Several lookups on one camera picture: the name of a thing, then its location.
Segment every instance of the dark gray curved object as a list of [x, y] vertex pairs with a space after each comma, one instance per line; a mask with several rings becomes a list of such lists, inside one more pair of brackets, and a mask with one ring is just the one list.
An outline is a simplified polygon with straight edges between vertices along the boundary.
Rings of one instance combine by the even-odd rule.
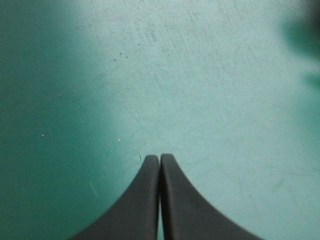
[[261, 240], [210, 205], [171, 154], [161, 156], [160, 187], [165, 240]]
[[72, 240], [156, 240], [159, 211], [159, 160], [147, 156], [119, 200]]

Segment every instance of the black rubber tip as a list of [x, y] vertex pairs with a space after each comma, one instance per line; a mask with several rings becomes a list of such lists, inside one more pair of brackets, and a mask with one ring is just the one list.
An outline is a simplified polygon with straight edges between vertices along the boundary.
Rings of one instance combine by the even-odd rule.
[[260, 240], [210, 205], [173, 155], [161, 156], [160, 176], [165, 240]]
[[159, 160], [150, 155], [119, 200], [72, 240], [156, 240], [158, 189]]

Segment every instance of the scratched floor surface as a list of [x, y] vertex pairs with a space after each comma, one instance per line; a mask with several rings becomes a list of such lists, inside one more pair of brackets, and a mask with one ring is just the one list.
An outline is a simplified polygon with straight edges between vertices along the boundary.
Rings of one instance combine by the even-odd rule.
[[174, 153], [249, 231], [319, 239], [310, 4], [1, 1], [0, 238], [71, 237]]

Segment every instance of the floor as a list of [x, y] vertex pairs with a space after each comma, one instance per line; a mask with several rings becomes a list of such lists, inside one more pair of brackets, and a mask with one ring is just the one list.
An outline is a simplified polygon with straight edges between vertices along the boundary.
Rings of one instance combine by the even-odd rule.
[[161, 153], [247, 230], [318, 239], [313, 4], [2, 0], [1, 239], [71, 237]]

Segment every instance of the scratch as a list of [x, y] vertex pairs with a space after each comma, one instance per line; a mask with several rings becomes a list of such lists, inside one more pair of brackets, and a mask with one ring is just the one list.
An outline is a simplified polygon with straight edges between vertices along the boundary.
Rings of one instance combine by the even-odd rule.
[[99, 72], [99, 73], [92, 79], [92, 81], [96, 80], [100, 75], [101, 75], [101, 72]]
[[131, 111], [129, 111], [129, 109], [127, 109], [128, 113], [134, 118], [134, 120], [140, 125], [140, 127], [142, 127], [140, 121], [138, 120], [138, 118], [135, 117], [135, 115], [133, 115], [133, 113]]
[[155, 73], [154, 71], [152, 71], [152, 74], [153, 74], [153, 78], [154, 78], [154, 80], [156, 81], [156, 84], [158, 85], [160, 91], [161, 91], [162, 93], [164, 93], [164, 91], [162, 90], [162, 87], [161, 87], [161, 85], [160, 85], [160, 83], [159, 83], [159, 80], [158, 80], [158, 77], [157, 77], [156, 73]]
[[272, 193], [275, 193], [283, 184], [284, 184], [284, 179], [281, 179], [273, 188]]
[[98, 192], [97, 192], [92, 180], [89, 181], [89, 185], [90, 185], [90, 188], [91, 188], [92, 192], [96, 196], [96, 198], [99, 199], [99, 194], [98, 194]]

